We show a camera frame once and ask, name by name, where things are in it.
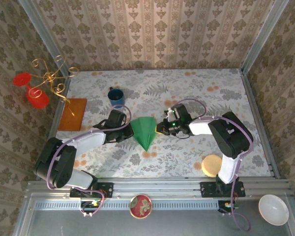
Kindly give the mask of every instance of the damask wallpaper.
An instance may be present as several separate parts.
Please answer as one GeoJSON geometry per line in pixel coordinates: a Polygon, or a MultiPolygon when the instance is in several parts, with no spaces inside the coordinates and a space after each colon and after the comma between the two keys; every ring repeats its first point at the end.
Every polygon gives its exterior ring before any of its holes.
{"type": "Polygon", "coordinates": [[[33,0],[81,70],[239,68],[274,0],[33,0]]]}
{"type": "Polygon", "coordinates": [[[13,232],[27,181],[35,179],[33,167],[57,102],[52,97],[44,110],[35,110],[25,98],[25,88],[12,84],[20,72],[43,73],[31,66],[35,58],[52,61],[18,2],[0,0],[0,236],[13,232]]]}
{"type": "Polygon", "coordinates": [[[295,190],[295,0],[249,72],[280,174],[295,190]]]}

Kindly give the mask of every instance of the floral tablecloth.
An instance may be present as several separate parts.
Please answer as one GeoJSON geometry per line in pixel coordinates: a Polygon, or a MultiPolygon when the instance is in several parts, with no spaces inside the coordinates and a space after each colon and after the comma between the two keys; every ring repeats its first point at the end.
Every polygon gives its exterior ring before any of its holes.
{"type": "MultiPolygon", "coordinates": [[[[183,98],[196,98],[207,106],[207,115],[233,111],[254,136],[254,151],[243,161],[241,176],[270,176],[260,137],[237,69],[137,70],[80,72],[72,78],[68,98],[88,100],[80,132],[58,131],[57,138],[73,138],[108,117],[109,87],[124,91],[133,118],[153,116],[183,98]]],[[[203,112],[196,102],[185,103],[195,117],[203,112]]],[[[75,168],[97,177],[202,177],[201,162],[209,154],[222,156],[211,135],[180,140],[157,135],[146,152],[130,138],[119,144],[95,147],[77,156],[75,168]]]]}

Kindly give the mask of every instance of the green napkin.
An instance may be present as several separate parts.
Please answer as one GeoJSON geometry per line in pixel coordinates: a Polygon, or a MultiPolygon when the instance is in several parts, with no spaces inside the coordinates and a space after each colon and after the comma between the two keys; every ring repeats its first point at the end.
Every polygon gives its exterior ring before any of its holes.
{"type": "Polygon", "coordinates": [[[131,121],[130,124],[134,132],[133,137],[147,151],[156,136],[154,117],[140,117],[131,121]]]}

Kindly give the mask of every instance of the gray floor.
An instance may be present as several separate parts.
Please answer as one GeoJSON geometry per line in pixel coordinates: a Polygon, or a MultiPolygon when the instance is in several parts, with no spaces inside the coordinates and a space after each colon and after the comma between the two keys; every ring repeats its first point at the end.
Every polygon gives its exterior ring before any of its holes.
{"type": "MultiPolygon", "coordinates": [[[[242,201],[239,212],[252,224],[250,233],[239,231],[230,216],[207,210],[155,210],[144,219],[133,218],[128,211],[100,211],[83,217],[79,211],[36,211],[29,236],[288,236],[286,225],[276,227],[263,220],[257,201],[242,201]]],[[[243,226],[247,225],[240,218],[243,226]]]]}

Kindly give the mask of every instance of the yellow sponge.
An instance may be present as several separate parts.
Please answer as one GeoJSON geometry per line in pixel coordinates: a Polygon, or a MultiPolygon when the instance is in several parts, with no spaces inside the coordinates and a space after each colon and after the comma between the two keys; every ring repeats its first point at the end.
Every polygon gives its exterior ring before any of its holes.
{"type": "Polygon", "coordinates": [[[221,169],[222,158],[217,155],[206,156],[202,161],[202,170],[209,177],[216,177],[221,169]]]}

